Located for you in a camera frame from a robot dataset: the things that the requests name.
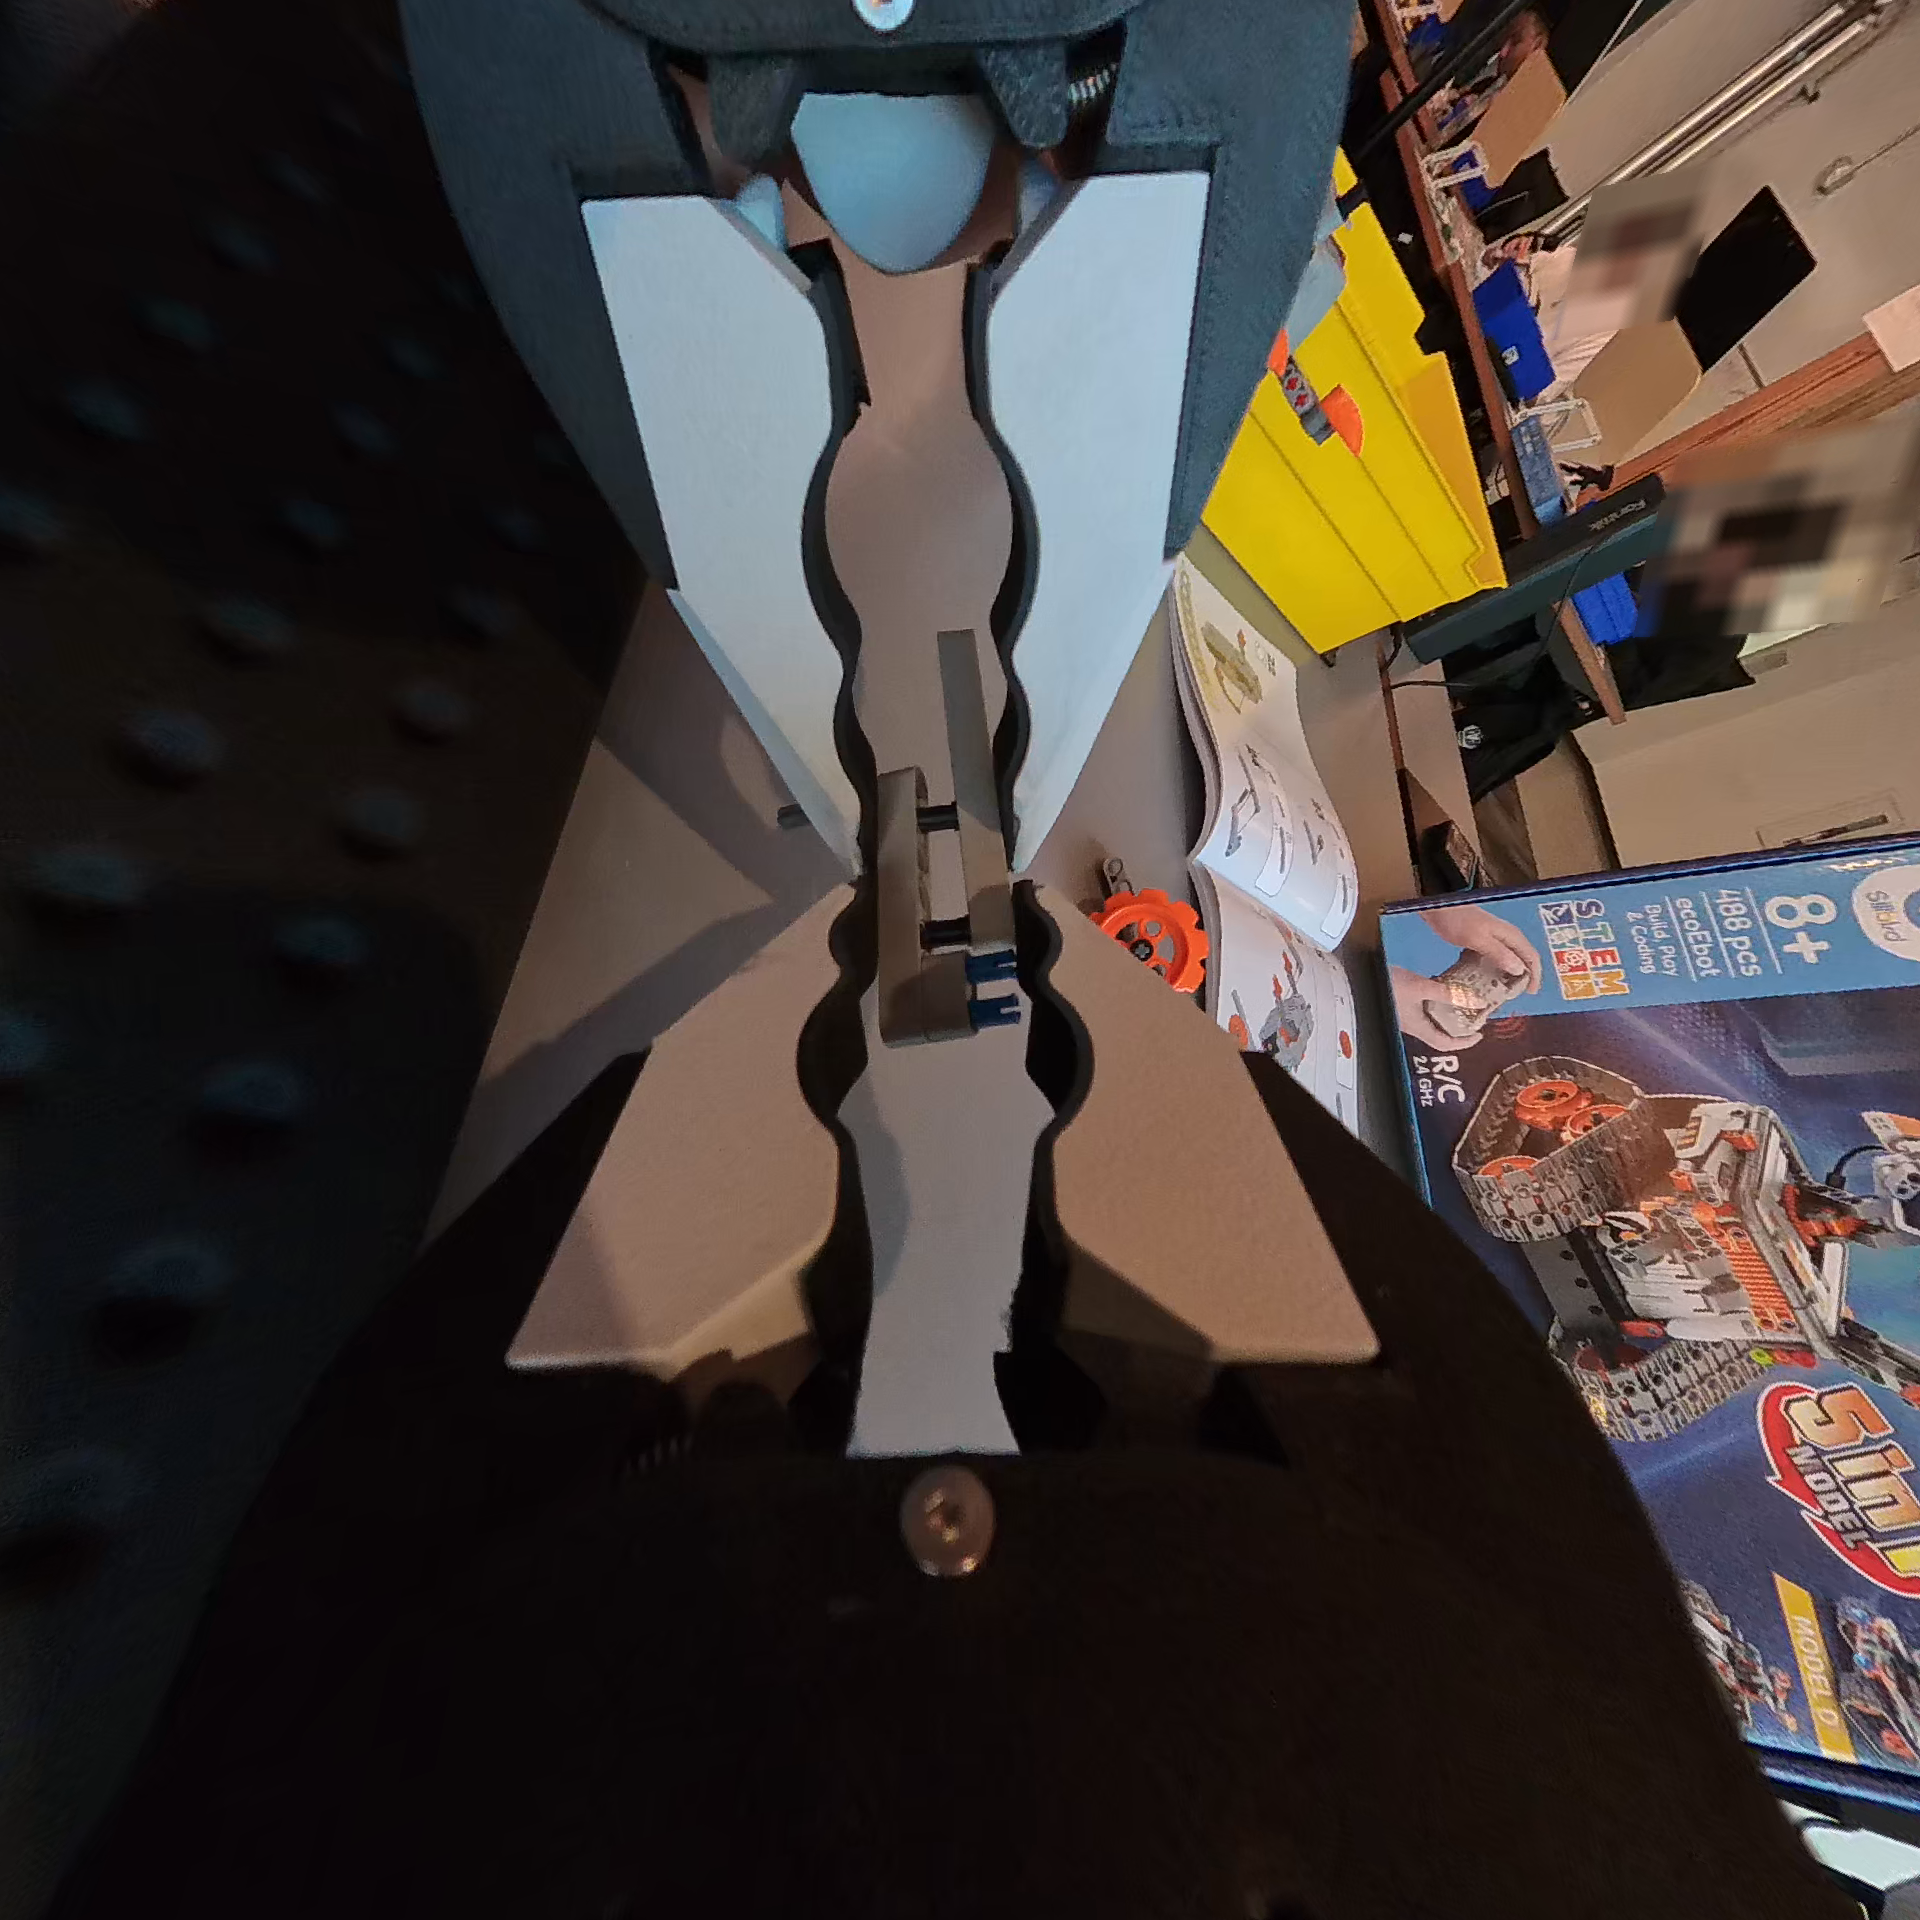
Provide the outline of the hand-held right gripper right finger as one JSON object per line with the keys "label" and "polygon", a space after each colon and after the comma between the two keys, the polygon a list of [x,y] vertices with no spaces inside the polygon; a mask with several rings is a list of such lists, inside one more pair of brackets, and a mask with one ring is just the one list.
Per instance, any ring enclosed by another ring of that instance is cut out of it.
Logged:
{"label": "hand-held right gripper right finger", "polygon": [[996,1355],[1015,1446],[1185,1444],[1249,1381],[1372,1365],[1282,1130],[1324,1110],[1055,888],[1017,881],[1013,925],[1045,1104]]}

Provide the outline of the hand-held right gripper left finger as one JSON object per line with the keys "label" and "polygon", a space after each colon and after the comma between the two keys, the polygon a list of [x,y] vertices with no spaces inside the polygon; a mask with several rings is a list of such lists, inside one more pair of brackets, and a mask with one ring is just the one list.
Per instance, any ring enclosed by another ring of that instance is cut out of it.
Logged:
{"label": "hand-held right gripper left finger", "polygon": [[752,1389],[804,1444],[852,1444],[875,1293],[845,1119],[870,908],[837,884],[649,1043],[509,1370],[652,1380],[689,1414]]}

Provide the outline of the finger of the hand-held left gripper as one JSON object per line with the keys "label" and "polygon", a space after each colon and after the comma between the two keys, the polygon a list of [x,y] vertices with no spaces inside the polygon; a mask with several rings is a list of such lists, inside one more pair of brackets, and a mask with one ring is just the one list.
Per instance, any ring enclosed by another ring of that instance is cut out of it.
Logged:
{"label": "finger of the hand-held left gripper", "polygon": [[850,874],[857,622],[826,490],[868,396],[832,241],[779,248],[738,201],[582,205],[672,576],[668,599],[786,791]]}
{"label": "finger of the hand-held left gripper", "polygon": [[1034,864],[1172,576],[1202,169],[1059,185],[967,282],[967,399],[1012,503],[988,614],[1008,864]]}

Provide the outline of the grey angled beam blue pins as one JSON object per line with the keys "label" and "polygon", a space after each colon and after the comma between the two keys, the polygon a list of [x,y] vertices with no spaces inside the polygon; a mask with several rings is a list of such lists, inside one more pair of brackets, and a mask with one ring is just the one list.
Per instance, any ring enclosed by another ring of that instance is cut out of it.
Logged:
{"label": "grey angled beam blue pins", "polygon": [[1012,877],[996,783],[993,739],[973,632],[935,636],[948,736],[954,831],[965,890],[967,940],[962,978],[972,1033],[1022,1019]]}

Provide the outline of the grey beam black pins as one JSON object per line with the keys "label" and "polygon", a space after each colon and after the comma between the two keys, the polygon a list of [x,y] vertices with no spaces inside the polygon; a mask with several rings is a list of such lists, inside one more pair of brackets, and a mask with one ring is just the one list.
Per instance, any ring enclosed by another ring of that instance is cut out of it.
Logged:
{"label": "grey beam black pins", "polygon": [[973,1032],[972,925],[933,914],[923,805],[927,785],[917,765],[878,775],[875,1028],[885,1046],[943,1043]]}

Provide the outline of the grey brick robot model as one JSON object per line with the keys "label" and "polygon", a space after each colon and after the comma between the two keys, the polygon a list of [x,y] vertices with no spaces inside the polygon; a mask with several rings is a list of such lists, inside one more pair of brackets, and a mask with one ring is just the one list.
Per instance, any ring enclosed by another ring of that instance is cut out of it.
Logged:
{"label": "grey brick robot model", "polygon": [[1295,346],[1311,336],[1335,309],[1345,288],[1345,258],[1340,241],[1326,234],[1307,256],[1307,268],[1266,357],[1266,369],[1307,440],[1317,445],[1342,443],[1351,456],[1363,450],[1363,418],[1351,394],[1342,385],[1320,390],[1302,368]]}

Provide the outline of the yellow storage bin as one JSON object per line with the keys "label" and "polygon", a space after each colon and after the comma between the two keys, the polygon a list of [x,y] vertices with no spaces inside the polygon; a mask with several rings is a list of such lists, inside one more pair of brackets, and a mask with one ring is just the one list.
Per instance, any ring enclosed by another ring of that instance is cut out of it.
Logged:
{"label": "yellow storage bin", "polygon": [[1321,655],[1508,579],[1449,364],[1421,344],[1426,309],[1343,153],[1311,246],[1327,234],[1345,288],[1294,352],[1314,387],[1351,394],[1361,452],[1314,443],[1264,369],[1203,507]]}

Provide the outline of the orange wheel beam assembly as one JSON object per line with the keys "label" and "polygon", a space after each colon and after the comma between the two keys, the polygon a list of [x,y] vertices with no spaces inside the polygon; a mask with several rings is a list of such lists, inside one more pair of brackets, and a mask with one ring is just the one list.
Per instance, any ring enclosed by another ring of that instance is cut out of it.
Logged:
{"label": "orange wheel beam assembly", "polygon": [[1117,855],[1100,861],[1097,884],[1087,919],[1174,991],[1197,996],[1211,952],[1197,909],[1164,888],[1133,885]]}

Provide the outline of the open instruction booklet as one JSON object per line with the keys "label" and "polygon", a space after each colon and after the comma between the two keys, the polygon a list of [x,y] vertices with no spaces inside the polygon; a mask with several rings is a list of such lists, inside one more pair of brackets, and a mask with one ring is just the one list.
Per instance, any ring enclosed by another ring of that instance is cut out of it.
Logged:
{"label": "open instruction booklet", "polygon": [[1203,1005],[1356,1133],[1359,1030],[1338,947],[1358,864],[1307,744],[1298,667],[1185,557],[1165,630],[1206,802],[1188,854],[1210,942]]}

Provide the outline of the dark teal tool case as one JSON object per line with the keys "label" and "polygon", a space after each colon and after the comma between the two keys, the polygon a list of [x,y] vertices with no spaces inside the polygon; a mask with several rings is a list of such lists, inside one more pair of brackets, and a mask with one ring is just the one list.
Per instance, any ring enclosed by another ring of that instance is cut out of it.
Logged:
{"label": "dark teal tool case", "polygon": [[1668,544],[1668,485],[1662,474],[1606,494],[1515,544],[1501,560],[1506,579],[1403,624],[1401,653],[1437,663],[1553,612],[1573,594],[1650,563]]}

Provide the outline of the printed toy box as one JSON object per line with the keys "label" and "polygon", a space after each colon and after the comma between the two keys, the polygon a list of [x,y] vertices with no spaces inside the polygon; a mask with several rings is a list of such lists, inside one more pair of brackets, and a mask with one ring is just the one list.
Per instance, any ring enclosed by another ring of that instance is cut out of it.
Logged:
{"label": "printed toy box", "polygon": [[1915,831],[1377,935],[1421,1193],[1616,1453],[1739,1736],[1915,1811]]}

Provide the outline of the black logo cloth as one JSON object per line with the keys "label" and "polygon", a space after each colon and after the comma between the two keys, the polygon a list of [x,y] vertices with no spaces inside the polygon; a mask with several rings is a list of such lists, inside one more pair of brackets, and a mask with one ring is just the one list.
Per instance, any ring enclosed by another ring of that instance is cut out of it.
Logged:
{"label": "black logo cloth", "polygon": [[1585,717],[1581,698],[1558,674],[1527,684],[1480,688],[1454,708],[1454,734],[1467,800],[1481,803],[1548,758]]}

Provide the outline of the black perforated panel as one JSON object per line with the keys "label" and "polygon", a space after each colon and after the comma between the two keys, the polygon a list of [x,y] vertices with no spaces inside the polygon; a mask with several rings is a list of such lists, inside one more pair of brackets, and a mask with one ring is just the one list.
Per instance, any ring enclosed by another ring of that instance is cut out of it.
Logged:
{"label": "black perforated panel", "polygon": [[4,117],[4,1915],[416,1258],[643,581],[396,3],[121,3]]}

